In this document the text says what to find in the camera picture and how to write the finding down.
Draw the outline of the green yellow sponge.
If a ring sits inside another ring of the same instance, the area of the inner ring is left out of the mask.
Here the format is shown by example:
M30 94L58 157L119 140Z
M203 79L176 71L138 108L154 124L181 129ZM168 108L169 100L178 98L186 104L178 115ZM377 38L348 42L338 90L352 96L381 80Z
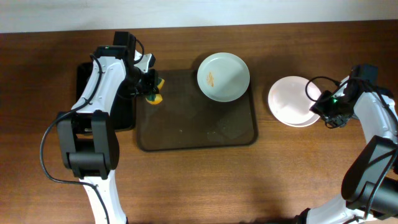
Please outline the green yellow sponge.
M162 95L159 93L159 91L162 89L164 83L165 83L164 79L158 78L158 81L157 81L158 92L146 96L146 102L148 102L151 105L158 105L159 103L162 102L163 98L162 98Z

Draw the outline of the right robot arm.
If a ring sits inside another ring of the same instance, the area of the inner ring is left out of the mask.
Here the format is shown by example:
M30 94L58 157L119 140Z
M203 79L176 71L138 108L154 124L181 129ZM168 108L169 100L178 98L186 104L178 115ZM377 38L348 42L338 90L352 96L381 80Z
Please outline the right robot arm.
M294 223L363 223L397 217L397 115L394 100L364 92L354 113L359 118L366 146L346 172L341 192L318 208L308 208Z

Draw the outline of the white plate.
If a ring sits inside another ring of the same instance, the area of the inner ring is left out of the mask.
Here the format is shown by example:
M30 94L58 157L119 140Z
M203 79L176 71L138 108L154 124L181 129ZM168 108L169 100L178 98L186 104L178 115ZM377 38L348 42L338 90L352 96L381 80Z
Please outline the white plate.
M320 119L320 117L319 117L319 115L313 115L310 119L308 119L308 120L306 120L306 121L304 121L304 122L300 122L300 123L297 123L297 122L288 122L288 121L285 121L285 120L279 120L281 123L283 123L283 124L285 124L285 125L288 125L288 126L291 126L291 127L295 127L295 128L304 128L304 127L307 127L307 126L311 126L311 125L313 125L315 122L317 122L318 120Z
M211 100L223 103L243 96L250 79L246 63L227 52L208 56L197 71L197 83L202 93Z
M271 86L267 102L276 119L300 123L317 115L310 111L315 102L311 101L306 93L315 100L321 95L321 91L313 83L306 88L307 83L306 78L288 76L277 80Z

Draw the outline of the white plate top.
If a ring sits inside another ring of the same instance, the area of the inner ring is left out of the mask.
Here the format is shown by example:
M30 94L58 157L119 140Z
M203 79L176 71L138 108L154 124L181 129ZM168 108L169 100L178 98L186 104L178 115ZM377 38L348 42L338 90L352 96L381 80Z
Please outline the white plate top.
M211 100L223 103L243 96L250 79L246 63L227 52L208 56L197 71L197 83L202 93Z

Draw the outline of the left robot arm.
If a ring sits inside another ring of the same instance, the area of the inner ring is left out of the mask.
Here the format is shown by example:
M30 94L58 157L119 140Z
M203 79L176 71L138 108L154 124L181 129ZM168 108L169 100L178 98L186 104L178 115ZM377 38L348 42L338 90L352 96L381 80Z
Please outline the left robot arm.
M127 223L116 187L116 131L133 125L134 98L157 97L164 81L153 69L155 57L134 47L98 47L91 59L84 90L54 126L63 164L85 189L95 222Z

